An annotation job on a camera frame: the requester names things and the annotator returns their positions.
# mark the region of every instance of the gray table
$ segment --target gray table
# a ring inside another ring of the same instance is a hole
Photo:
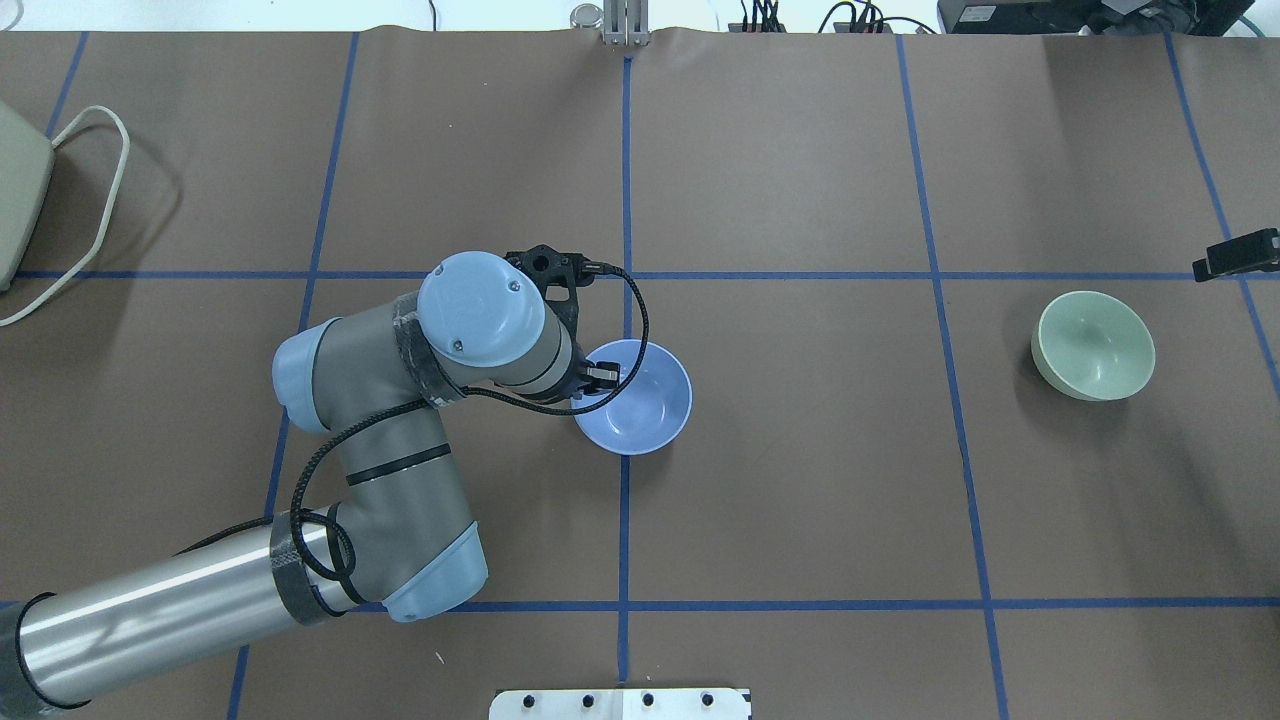
[[[321,438],[282,423],[275,346],[454,251],[625,263],[695,383],[634,460],[447,410],[472,602],[81,717],[484,717],[620,682],[749,687],[759,717],[1280,715],[1280,282],[1189,274],[1280,219],[1275,42],[10,33],[0,97],[134,140],[95,269],[0,331],[0,598],[279,507]],[[0,314],[83,251],[115,151],[60,152]],[[1151,327],[1137,397],[1036,374],[1074,288]],[[632,324],[621,283],[584,292],[588,348]]]

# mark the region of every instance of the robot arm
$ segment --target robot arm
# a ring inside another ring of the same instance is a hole
[[[339,446],[349,498],[310,515],[326,524],[282,512],[136,573],[0,611],[0,720],[72,710],[365,602],[412,621],[470,598],[488,568],[436,407],[480,393],[470,386],[481,380],[544,405],[614,397],[630,375],[620,382],[616,365],[589,363],[575,340],[576,288],[613,272],[545,246],[507,259],[463,252],[416,295],[285,341],[273,380],[289,419],[319,433],[367,424]],[[567,286],[570,300],[545,301],[550,284]],[[378,414],[389,416],[369,424]]]

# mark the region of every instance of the white cord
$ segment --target white cord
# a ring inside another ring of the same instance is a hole
[[[58,137],[54,138],[54,150],[56,150],[63,142],[67,141],[68,137],[70,137],[73,132],[76,132],[76,128],[79,127],[84,115],[95,110],[110,117],[111,120],[115,122],[116,129],[120,131],[120,160],[115,164],[115,177],[111,178],[111,190],[106,193],[106,208],[102,210],[102,220],[97,224],[97,237],[93,238],[93,245],[88,249],[88,252],[86,252],[78,263],[72,265],[72,269],[67,270],[63,273],[63,277],[54,281],[54,284],[49,286],[45,292],[40,293],[40,297],[32,300],[31,305],[27,305],[8,318],[0,319],[0,327],[12,325],[35,313],[41,305],[52,297],[54,293],[61,290],[64,284],[70,282],[70,279],[76,277],[76,273],[83,270],[84,265],[88,265],[88,263],[97,256],[99,250],[102,250],[102,238],[106,237],[106,227],[111,223],[111,213],[115,210],[115,196],[120,191],[120,179],[124,177],[124,164],[129,160],[129,131],[124,129],[124,122],[120,120],[120,117],[113,110],[101,105],[90,105],[88,108],[81,110],[81,113],[76,115],[76,118],[72,119],[65,128],[63,128],[63,132],[58,133]]]

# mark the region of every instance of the gray tape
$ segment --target gray tape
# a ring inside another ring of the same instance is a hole
[[[271,523],[271,578],[275,580],[275,592],[280,594],[280,603],[298,624],[317,625],[332,618],[311,588],[307,566],[302,564],[302,556],[289,533],[288,512],[280,512]]]
[[[52,596],[45,593],[0,610],[0,720],[51,717],[88,705],[88,701],[59,705],[45,697],[31,680],[27,661],[22,657],[22,619],[32,605]]]
[[[440,369],[440,363],[422,334],[417,320],[417,295],[407,293],[396,299],[396,346],[399,347],[401,361],[422,397],[435,407],[453,405],[462,400],[462,391]]]

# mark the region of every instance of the white label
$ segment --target white label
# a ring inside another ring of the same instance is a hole
[[[984,23],[991,19],[991,15],[996,14],[995,5],[970,5],[960,13],[961,23]]]

